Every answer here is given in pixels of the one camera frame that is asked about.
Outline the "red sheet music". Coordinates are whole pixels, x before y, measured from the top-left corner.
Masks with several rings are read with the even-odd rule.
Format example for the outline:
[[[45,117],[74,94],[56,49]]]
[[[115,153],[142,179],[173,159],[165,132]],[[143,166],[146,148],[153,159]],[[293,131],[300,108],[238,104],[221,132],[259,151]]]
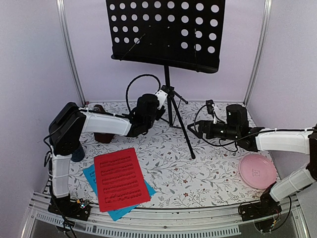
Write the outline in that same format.
[[[134,148],[96,156],[94,167],[101,212],[150,201]]]

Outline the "black music stand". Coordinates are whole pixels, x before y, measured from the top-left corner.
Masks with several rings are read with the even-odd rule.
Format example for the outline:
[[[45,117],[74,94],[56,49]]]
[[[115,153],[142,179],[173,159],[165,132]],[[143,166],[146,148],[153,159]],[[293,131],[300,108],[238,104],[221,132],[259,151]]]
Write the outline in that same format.
[[[165,84],[159,87],[168,123],[179,115],[180,95],[170,84],[169,68],[216,73],[220,63],[225,1],[108,0],[106,8],[112,58],[162,65]]]

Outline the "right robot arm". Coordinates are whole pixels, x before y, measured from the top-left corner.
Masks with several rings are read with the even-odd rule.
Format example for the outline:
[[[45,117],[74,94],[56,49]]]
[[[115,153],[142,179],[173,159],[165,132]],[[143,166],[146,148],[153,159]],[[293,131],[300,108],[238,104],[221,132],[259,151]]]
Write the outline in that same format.
[[[221,121],[212,101],[205,104],[213,120],[194,120],[187,128],[199,139],[229,140],[246,151],[286,151],[309,155],[307,165],[279,182],[272,182],[260,197],[256,212],[267,216],[287,196],[299,192],[317,180],[317,128],[269,129],[250,127],[247,109],[239,104],[226,107],[226,122]]]

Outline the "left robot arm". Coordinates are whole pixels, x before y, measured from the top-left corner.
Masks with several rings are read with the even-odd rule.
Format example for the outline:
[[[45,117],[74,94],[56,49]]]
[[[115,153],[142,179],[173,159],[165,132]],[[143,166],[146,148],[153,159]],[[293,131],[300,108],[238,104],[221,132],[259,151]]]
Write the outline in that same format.
[[[147,134],[156,120],[164,114],[167,93],[162,90],[155,94],[144,94],[137,100],[137,106],[127,115],[115,115],[80,108],[69,102],[59,112],[49,126],[49,134],[44,142],[50,147],[48,161],[50,171],[52,213],[61,215],[75,214],[78,210],[88,213],[86,206],[70,201],[68,188],[69,165],[76,153],[82,149],[82,133],[114,134],[137,137]]]

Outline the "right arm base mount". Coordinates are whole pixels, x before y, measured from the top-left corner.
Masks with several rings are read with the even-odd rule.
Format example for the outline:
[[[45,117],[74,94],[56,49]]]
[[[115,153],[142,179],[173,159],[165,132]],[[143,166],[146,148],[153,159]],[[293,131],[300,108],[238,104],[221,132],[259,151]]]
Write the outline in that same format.
[[[279,203],[267,205],[261,201],[256,203],[243,202],[238,207],[242,221],[269,217],[266,220],[254,222],[255,228],[262,234],[271,233],[279,228],[277,223],[280,221],[281,212],[282,208]]]

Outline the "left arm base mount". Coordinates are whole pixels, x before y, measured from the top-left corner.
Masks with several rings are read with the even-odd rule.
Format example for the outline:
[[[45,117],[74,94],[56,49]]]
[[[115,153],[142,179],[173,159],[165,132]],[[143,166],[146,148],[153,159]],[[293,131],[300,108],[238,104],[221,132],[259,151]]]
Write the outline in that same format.
[[[82,204],[71,201],[68,197],[65,198],[51,198],[48,211],[66,218],[77,219],[81,221],[88,221],[91,206],[86,205],[84,208]]]

